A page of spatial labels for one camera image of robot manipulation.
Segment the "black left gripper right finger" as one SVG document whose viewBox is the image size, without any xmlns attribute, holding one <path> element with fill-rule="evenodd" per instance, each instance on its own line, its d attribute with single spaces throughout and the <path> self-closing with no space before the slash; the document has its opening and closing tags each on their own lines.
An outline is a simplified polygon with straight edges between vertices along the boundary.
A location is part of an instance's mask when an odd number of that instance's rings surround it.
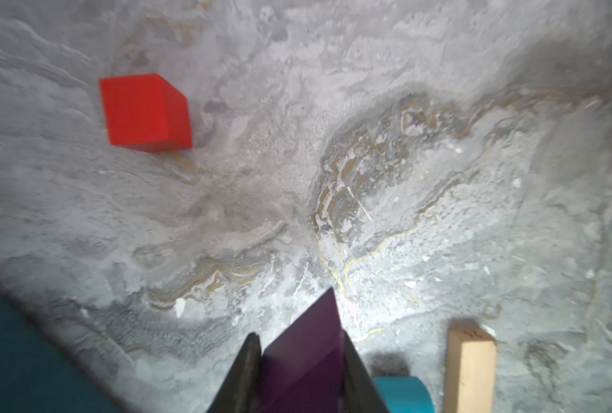
<svg viewBox="0 0 612 413">
<path fill-rule="evenodd" d="M 389 413 L 378 389 L 361 360 L 347 332 L 344 338 L 344 365 L 341 389 L 341 412 Z"/>
</svg>

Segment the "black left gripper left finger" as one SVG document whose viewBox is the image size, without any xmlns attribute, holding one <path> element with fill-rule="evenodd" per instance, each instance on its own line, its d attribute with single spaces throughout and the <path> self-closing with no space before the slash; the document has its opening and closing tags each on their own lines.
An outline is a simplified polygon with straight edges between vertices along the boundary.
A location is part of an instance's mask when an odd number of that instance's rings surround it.
<svg viewBox="0 0 612 413">
<path fill-rule="evenodd" d="M 250 333 L 206 412 L 253 412 L 260 369 L 261 339 L 256 333 Z"/>
</svg>

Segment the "purple prism brick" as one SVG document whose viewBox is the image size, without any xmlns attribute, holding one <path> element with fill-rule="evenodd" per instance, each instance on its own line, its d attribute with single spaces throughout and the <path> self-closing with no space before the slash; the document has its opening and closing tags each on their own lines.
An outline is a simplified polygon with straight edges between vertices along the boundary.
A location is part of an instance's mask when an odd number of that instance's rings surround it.
<svg viewBox="0 0 612 413">
<path fill-rule="evenodd" d="M 328 289 L 264 350 L 256 411 L 338 411 L 343 364 L 344 331 Z"/>
</svg>

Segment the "teal plastic storage bin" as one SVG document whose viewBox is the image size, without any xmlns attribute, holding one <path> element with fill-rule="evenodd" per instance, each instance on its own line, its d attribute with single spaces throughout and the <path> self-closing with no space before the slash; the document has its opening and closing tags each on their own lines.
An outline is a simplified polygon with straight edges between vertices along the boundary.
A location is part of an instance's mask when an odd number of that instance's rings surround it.
<svg viewBox="0 0 612 413">
<path fill-rule="evenodd" d="M 118 406 L 0 295 L 0 412 L 118 412 Z"/>
</svg>

